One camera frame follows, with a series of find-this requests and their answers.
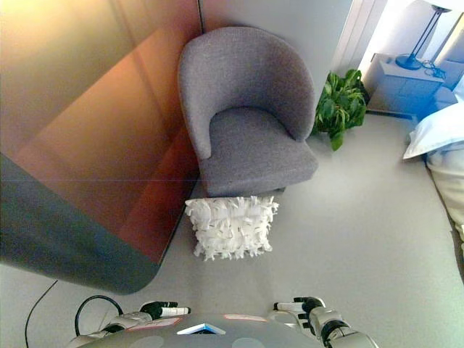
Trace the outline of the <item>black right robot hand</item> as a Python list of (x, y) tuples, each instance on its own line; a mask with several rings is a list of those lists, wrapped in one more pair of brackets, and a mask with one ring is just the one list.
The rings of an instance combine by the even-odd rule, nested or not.
[(303, 328), (310, 328), (310, 312), (316, 307), (325, 307), (325, 305), (325, 302), (318, 297), (295, 297), (293, 302), (275, 302), (273, 309), (294, 313)]

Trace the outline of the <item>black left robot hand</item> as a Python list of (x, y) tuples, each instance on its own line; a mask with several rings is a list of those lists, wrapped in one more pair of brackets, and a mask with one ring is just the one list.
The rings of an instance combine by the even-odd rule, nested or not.
[(148, 314), (152, 320), (157, 320), (165, 317), (188, 315), (191, 313), (191, 308), (179, 307), (177, 302), (154, 301), (144, 303), (140, 311)]

